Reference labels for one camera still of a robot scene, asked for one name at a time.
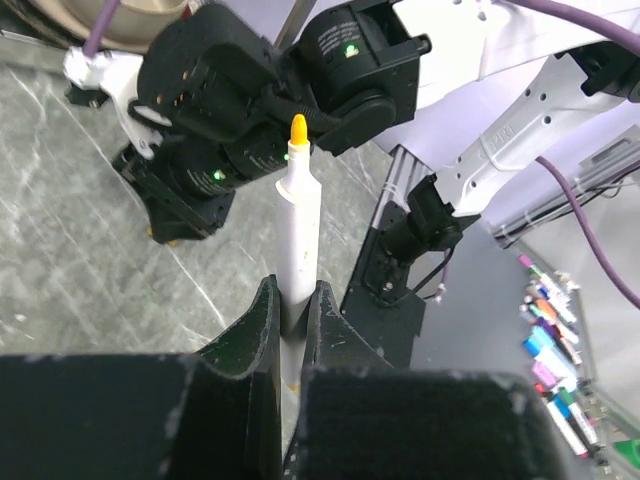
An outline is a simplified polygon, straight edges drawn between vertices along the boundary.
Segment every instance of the green led light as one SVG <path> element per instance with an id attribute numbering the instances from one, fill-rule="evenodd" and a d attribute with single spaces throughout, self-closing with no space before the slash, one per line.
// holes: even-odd
<path id="1" fill-rule="evenodd" d="M 358 50 L 358 47 L 356 47 L 355 45 L 347 45 L 347 47 L 344 49 L 344 56 L 347 58 L 354 57 L 359 53 L 360 50 Z"/>

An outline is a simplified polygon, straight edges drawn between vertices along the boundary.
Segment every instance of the cable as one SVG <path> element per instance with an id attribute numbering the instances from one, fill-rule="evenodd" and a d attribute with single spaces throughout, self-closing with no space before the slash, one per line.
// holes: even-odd
<path id="1" fill-rule="evenodd" d="M 440 277 L 440 283 L 438 284 L 438 288 L 435 293 L 431 295 L 427 295 L 426 297 L 422 297 L 423 300 L 434 300 L 436 303 L 440 303 L 442 301 L 442 295 L 447 291 L 447 281 L 449 279 L 449 263 L 447 262 L 442 269 L 442 276 Z"/>
<path id="2" fill-rule="evenodd" d="M 627 184 L 621 185 L 620 182 L 623 182 L 626 177 L 628 177 L 632 173 L 635 173 L 638 170 L 640 170 L 640 161 L 634 162 L 631 165 L 626 166 L 619 172 L 616 172 L 611 177 L 605 179 L 601 184 L 589 187 L 589 189 L 587 189 L 586 192 L 584 192 L 582 195 L 578 197 L 579 200 L 581 201 L 580 206 L 584 207 L 585 205 L 589 204 L 590 202 L 592 202 L 593 200 L 599 197 L 609 198 L 609 199 L 615 198 L 615 196 L 619 194 L 619 192 L 617 191 L 619 187 L 623 187 L 627 185 L 629 186 L 635 185 L 635 183 L 627 183 Z M 612 189 L 616 189 L 616 192 L 613 195 L 610 195 L 610 196 L 604 195 L 605 192 Z M 585 197 L 587 197 L 587 194 L 589 193 L 593 193 L 593 195 L 589 196 L 585 201 L 582 201 Z M 531 230 L 538 224 L 552 222 L 572 213 L 571 208 L 569 208 L 567 211 L 554 217 L 554 215 L 556 215 L 560 210 L 565 209 L 567 206 L 570 207 L 568 203 L 563 205 L 558 205 L 555 207 L 550 207 L 547 210 L 544 210 L 543 212 L 538 213 L 533 218 L 530 218 L 527 221 L 527 223 L 519 227 L 513 228 L 508 232 L 504 232 L 503 234 L 495 235 L 495 239 L 500 242 L 503 242 L 504 240 L 510 240 L 509 243 L 507 243 L 506 245 L 503 245 L 504 248 L 508 248 L 518 238 L 520 238 L 522 235 L 527 233 L 529 230 Z"/>
<path id="3" fill-rule="evenodd" d="M 605 257 L 604 252 L 602 251 L 602 248 L 600 248 L 600 244 L 598 243 L 598 240 L 595 237 L 595 234 L 589 227 L 589 221 L 587 220 L 587 216 L 582 211 L 582 207 L 578 203 L 578 199 L 576 198 L 576 196 L 573 194 L 573 190 L 571 189 L 571 185 L 569 185 L 569 182 L 567 182 L 567 179 L 564 178 L 560 173 L 560 171 L 556 167 L 554 167 L 553 164 L 546 158 L 538 157 L 536 158 L 535 161 L 538 164 L 542 165 L 544 168 L 546 168 L 547 171 L 551 175 L 553 175 L 553 177 L 556 179 L 556 181 L 560 185 L 560 188 L 562 188 L 562 191 L 567 196 L 567 200 L 569 200 L 569 204 L 571 205 L 571 208 L 573 209 L 576 215 L 576 219 L 580 224 L 580 228 L 584 232 L 584 236 L 586 237 L 587 242 L 589 243 L 589 246 L 591 247 L 591 250 L 593 251 L 593 254 L 596 257 L 596 260 L 598 260 L 598 263 L 602 267 L 602 270 L 604 271 L 604 273 L 607 275 L 607 277 L 609 277 L 609 280 L 611 280 L 611 282 L 615 285 L 618 291 L 627 300 L 629 300 L 629 302 L 631 302 L 633 306 L 640 309 L 640 297 L 631 291 L 631 289 L 618 276 L 613 266 L 611 266 L 611 264 L 609 263 L 609 260 L 607 260 L 607 258 Z"/>
<path id="4" fill-rule="evenodd" d="M 640 56 L 640 36 L 598 15 L 553 0 L 509 0 L 509 2 L 591 30 Z"/>
<path id="5" fill-rule="evenodd" d="M 426 277 L 424 277 L 422 280 L 420 280 L 415 287 L 413 287 L 409 292 L 405 293 L 398 300 L 396 300 L 393 303 L 389 303 L 387 305 L 387 307 L 393 307 L 395 305 L 398 305 L 400 302 L 404 301 L 410 295 L 416 295 L 420 290 L 422 290 L 422 288 L 424 288 L 424 286 L 427 283 L 429 283 L 431 280 L 433 280 L 435 278 L 435 276 L 438 275 L 438 273 L 442 272 L 443 270 L 445 270 L 447 268 L 447 265 L 449 264 L 449 262 L 451 261 L 451 258 L 453 257 L 453 252 L 455 251 L 455 249 L 456 249 L 455 247 L 451 247 L 446 252 L 446 254 L 445 254 L 444 258 L 442 259 L 442 261 L 433 270 L 431 270 L 431 272 L 429 272 L 429 274 Z"/>
<path id="6" fill-rule="evenodd" d="M 102 43 L 102 37 L 107 33 L 107 28 L 109 28 L 111 20 L 113 20 L 119 6 L 120 0 L 106 0 L 96 23 L 94 23 L 91 28 L 89 38 L 87 38 L 87 41 L 84 42 L 84 46 L 82 47 L 82 53 L 84 53 L 85 57 L 93 58 L 96 56 L 96 53 L 98 53 L 100 44 Z"/>

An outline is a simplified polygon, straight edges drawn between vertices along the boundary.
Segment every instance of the white marker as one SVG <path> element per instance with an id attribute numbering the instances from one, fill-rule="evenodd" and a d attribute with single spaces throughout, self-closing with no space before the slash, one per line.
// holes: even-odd
<path id="1" fill-rule="evenodd" d="M 293 391 L 300 388 L 307 325 L 302 323 L 318 278 L 318 239 L 322 185 L 309 170 L 307 123 L 296 115 L 291 125 L 289 165 L 276 183 L 278 233 L 276 279 L 281 296 L 280 371 Z"/>
<path id="2" fill-rule="evenodd" d="M 586 457 L 588 455 L 587 448 L 573 431 L 571 425 L 569 425 L 569 422 L 567 422 L 562 413 L 560 413 L 560 410 L 558 410 L 558 407 L 555 405 L 555 403 L 547 402 L 546 400 L 545 403 L 549 415 L 551 415 L 554 423 L 558 426 L 560 433 L 562 433 L 562 436 L 571 447 L 571 450 L 573 450 L 573 452 L 579 457 Z"/>

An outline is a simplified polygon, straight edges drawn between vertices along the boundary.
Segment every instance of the marble floor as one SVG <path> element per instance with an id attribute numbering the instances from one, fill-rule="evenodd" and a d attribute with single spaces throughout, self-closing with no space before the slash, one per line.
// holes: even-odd
<path id="1" fill-rule="evenodd" d="M 111 169 L 112 108 L 70 106 L 65 82 L 0 69 L 0 352 L 190 351 L 249 306 L 274 271 L 274 182 L 241 189 L 224 229 L 160 246 Z M 342 297 L 390 158 L 373 144 L 315 154 L 320 277 Z"/>

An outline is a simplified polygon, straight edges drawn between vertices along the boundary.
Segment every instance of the yellow marker tip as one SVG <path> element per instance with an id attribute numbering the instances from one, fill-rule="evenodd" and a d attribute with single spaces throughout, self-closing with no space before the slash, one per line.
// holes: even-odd
<path id="1" fill-rule="evenodd" d="M 291 144 L 292 145 L 308 145 L 307 138 L 307 121 L 304 115 L 298 113 L 293 117 L 291 122 Z"/>

